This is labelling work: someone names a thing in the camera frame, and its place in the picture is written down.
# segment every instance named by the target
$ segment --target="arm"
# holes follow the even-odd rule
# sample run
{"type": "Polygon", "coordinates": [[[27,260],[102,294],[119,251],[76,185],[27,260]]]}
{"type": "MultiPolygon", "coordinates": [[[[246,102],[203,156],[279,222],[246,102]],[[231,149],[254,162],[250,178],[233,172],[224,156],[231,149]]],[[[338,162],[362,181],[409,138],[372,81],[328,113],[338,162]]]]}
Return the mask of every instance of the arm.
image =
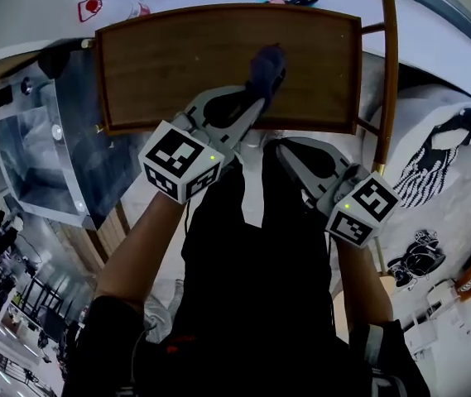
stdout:
{"type": "Polygon", "coordinates": [[[162,193],[154,196],[99,274],[96,298],[109,295],[143,313],[143,304],[151,292],[184,207],[162,193]]]}
{"type": "Polygon", "coordinates": [[[393,320],[392,302],[382,286],[368,247],[357,248],[336,240],[344,284],[348,328],[379,325],[393,320]]]}

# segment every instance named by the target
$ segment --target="wire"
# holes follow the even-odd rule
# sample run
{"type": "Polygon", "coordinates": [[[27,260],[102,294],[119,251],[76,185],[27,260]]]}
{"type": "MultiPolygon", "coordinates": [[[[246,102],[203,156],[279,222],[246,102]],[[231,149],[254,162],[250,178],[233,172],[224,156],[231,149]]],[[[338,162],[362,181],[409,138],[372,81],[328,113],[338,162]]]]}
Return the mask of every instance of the wire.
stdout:
{"type": "Polygon", "coordinates": [[[36,248],[27,240],[27,238],[25,238],[22,234],[18,234],[19,237],[22,237],[24,240],[26,240],[26,243],[29,244],[29,246],[31,246],[31,248],[33,249],[33,251],[36,253],[36,255],[38,256],[38,258],[40,259],[40,263],[42,263],[42,258],[40,257],[40,253],[38,251],[36,251],[36,248]]]}
{"type": "Polygon", "coordinates": [[[187,237],[187,233],[189,232],[189,228],[187,226],[187,222],[189,221],[189,211],[190,211],[191,200],[187,202],[187,207],[185,208],[185,221],[184,221],[184,229],[185,229],[185,236],[187,237]]]}

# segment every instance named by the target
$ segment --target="brown wooden tray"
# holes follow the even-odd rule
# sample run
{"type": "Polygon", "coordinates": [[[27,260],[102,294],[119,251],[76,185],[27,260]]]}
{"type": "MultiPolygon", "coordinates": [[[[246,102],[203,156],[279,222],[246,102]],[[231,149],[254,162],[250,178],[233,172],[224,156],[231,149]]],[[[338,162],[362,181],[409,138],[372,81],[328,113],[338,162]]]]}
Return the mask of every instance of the brown wooden tray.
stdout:
{"type": "Polygon", "coordinates": [[[244,84],[252,57],[276,43],[286,53],[286,78],[255,127],[354,133],[360,18],[263,3],[160,12],[97,31],[108,132],[154,129],[206,89],[244,84]]]}

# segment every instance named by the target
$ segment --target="red logo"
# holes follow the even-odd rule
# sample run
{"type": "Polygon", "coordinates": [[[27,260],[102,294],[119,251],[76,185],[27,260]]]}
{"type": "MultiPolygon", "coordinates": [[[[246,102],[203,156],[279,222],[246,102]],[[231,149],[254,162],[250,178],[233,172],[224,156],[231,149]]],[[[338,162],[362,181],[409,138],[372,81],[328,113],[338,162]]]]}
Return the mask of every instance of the red logo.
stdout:
{"type": "Polygon", "coordinates": [[[79,20],[86,22],[91,17],[97,15],[97,12],[103,7],[103,0],[84,0],[77,5],[79,9],[79,20]]]}

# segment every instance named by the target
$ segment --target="black shirt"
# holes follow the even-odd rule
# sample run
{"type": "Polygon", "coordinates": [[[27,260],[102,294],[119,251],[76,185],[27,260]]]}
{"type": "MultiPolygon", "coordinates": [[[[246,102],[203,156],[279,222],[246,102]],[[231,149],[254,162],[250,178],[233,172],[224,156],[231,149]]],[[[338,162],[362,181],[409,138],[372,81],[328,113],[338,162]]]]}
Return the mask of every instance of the black shirt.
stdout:
{"type": "Polygon", "coordinates": [[[430,395],[398,321],[358,328],[348,346],[329,330],[304,335],[299,325],[285,322],[263,331],[237,314],[204,339],[173,329],[156,345],[146,342],[136,311],[118,299],[99,297],[80,334],[63,396],[250,390],[430,395]]]}

